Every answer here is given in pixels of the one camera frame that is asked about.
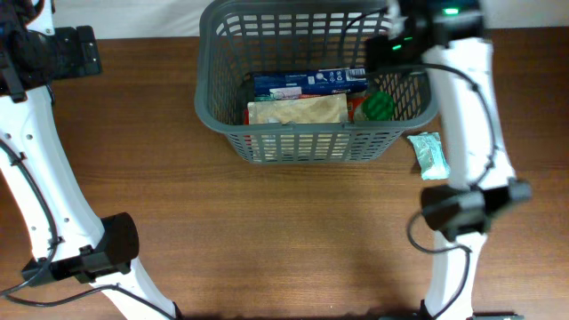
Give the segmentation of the green lid jar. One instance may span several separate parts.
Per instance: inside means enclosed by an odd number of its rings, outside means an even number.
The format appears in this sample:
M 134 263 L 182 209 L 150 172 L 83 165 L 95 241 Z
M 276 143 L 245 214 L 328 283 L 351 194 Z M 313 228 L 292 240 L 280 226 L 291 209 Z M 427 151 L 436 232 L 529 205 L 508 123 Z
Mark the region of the green lid jar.
M 396 103 L 386 92 L 375 92 L 359 102 L 354 110 L 354 121 L 389 121 L 395 114 Z

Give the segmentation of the orange spaghetti packet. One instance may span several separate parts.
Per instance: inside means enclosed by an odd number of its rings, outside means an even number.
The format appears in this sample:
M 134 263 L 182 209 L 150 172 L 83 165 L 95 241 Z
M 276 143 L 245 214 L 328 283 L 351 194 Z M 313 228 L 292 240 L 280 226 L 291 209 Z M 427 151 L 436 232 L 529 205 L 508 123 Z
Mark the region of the orange spaghetti packet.
M 301 95 L 296 100 L 268 100 L 258 98 L 247 105 L 244 112 L 247 124 L 342 124 L 364 120 L 360 111 L 364 97 L 349 97 L 345 93 L 318 96 Z M 348 146 L 346 133 L 304 133 L 299 136 L 285 134 L 281 138 L 263 134 L 258 139 L 247 135 L 245 143 L 254 152 L 263 149 L 268 160 L 276 158 L 280 151 L 282 157 L 322 159 L 327 155 L 334 158 L 343 156 Z

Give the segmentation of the beige grain bag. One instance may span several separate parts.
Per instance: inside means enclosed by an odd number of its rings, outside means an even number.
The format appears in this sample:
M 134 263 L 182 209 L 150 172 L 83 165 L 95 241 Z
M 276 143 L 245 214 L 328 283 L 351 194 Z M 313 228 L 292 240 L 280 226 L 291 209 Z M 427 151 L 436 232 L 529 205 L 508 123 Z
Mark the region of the beige grain bag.
M 255 101 L 247 105 L 249 124 L 334 124 L 349 120 L 347 96 Z

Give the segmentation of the blue tissue box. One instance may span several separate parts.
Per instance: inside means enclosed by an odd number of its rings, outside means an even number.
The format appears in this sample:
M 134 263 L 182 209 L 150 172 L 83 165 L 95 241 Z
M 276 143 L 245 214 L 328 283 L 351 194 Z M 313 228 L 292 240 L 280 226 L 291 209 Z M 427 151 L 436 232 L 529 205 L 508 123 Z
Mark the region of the blue tissue box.
M 360 78 L 363 68 L 328 68 L 311 71 L 256 73 L 252 75 L 255 98 L 295 100 L 306 96 L 360 93 L 368 88 Z

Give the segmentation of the grey plastic laundry basket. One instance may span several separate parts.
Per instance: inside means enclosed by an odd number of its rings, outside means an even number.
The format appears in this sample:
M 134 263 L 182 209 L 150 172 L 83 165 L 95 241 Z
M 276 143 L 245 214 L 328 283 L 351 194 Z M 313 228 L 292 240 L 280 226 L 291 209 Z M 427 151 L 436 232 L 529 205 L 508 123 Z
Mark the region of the grey plastic laundry basket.
M 395 103 L 387 122 L 254 124 L 245 122 L 252 75 L 279 71 L 361 68 L 365 40 L 392 25 L 384 1 L 219 0 L 200 22 L 195 111 L 225 135 L 251 164 L 366 162 L 404 132 L 428 124 L 437 104 L 426 75 L 373 78 L 369 93 L 386 92 Z

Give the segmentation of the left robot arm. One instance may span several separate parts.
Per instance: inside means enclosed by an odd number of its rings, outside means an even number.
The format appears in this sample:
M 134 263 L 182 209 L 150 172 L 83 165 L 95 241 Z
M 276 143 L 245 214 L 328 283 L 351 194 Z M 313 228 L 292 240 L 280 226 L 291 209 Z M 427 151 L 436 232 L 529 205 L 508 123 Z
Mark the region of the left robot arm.
M 139 258 L 132 217 L 98 217 L 60 143 L 52 84 L 102 71 L 93 29 L 58 28 L 51 1 L 1 4 L 1 172 L 20 208 L 32 257 L 22 286 L 73 277 L 129 319 L 178 319 Z

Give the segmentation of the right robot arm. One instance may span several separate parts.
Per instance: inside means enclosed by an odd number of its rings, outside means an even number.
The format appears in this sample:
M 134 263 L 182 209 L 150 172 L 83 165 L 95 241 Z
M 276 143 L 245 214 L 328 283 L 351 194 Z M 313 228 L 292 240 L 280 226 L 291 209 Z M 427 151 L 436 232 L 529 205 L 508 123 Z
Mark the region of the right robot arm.
M 450 176 L 424 188 L 406 236 L 433 258 L 416 319 L 472 319 L 477 263 L 493 220 L 531 199 L 505 147 L 493 89 L 493 44 L 478 1 L 387 1 L 390 29 L 368 41 L 368 77 L 423 71 L 443 122 Z

